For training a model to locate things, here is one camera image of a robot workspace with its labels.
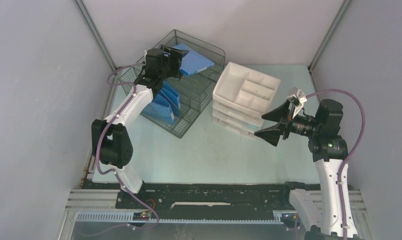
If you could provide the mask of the blue folder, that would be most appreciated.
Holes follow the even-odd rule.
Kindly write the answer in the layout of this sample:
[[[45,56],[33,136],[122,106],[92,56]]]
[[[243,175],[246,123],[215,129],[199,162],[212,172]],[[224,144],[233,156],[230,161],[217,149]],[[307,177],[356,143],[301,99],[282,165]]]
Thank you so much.
[[[200,53],[181,43],[172,47],[176,50],[185,50],[188,53],[182,58],[180,72],[189,77],[214,66],[214,62]]]
[[[167,82],[163,82],[163,87],[160,94],[170,104],[172,112],[175,116],[180,117],[180,95],[179,93]]]
[[[172,125],[175,122],[172,102],[161,92],[143,109],[142,114],[166,124]]]

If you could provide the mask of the green wire mesh basket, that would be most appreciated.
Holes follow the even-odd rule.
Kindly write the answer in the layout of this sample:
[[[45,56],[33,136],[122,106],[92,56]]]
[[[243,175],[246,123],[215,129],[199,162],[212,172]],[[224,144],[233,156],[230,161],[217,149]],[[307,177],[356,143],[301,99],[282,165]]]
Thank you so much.
[[[175,29],[154,47],[159,48],[161,45],[172,47],[178,44],[186,45],[213,61],[214,65],[192,76],[183,76],[181,79],[169,78],[165,81],[177,90],[180,96],[181,114],[175,118],[173,124],[156,120],[144,113],[142,116],[180,139],[212,100],[214,87],[225,68],[226,54],[224,50],[217,46]]]

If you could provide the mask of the white plastic drawer organizer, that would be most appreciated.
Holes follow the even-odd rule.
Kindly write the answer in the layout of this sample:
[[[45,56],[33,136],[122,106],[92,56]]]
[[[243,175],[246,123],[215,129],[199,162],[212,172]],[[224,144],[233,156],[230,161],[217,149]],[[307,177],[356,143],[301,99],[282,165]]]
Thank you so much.
[[[281,80],[254,69],[229,62],[213,90],[213,122],[254,140],[264,123]]]

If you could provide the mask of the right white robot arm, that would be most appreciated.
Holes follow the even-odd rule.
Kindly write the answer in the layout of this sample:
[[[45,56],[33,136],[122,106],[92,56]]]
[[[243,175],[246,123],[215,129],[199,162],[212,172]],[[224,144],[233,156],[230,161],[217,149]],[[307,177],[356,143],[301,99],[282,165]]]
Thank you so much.
[[[313,155],[321,193],[321,208],[317,208],[306,189],[294,188],[279,196],[282,207],[295,208],[305,229],[307,240],[358,240],[358,230],[352,218],[349,190],[345,182],[348,166],[346,141],[339,135],[343,105],[332,99],[322,100],[315,116],[295,115],[300,101],[285,101],[278,108],[262,115],[274,126],[258,130],[255,136],[277,146],[279,139],[289,134],[307,136]]]

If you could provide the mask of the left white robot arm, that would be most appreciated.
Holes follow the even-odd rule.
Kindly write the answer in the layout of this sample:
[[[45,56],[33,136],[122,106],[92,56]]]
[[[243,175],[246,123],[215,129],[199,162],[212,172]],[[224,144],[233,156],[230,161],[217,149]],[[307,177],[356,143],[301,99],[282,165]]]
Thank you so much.
[[[141,72],[129,81],[131,93],[112,114],[95,119],[91,125],[92,154],[98,172],[113,173],[121,188],[129,192],[127,201],[134,208],[145,206],[147,195],[140,190],[143,180],[130,164],[133,146],[128,130],[158,95],[166,79],[182,77],[180,68],[188,53],[186,49],[165,45],[145,51],[143,62],[135,64]]]

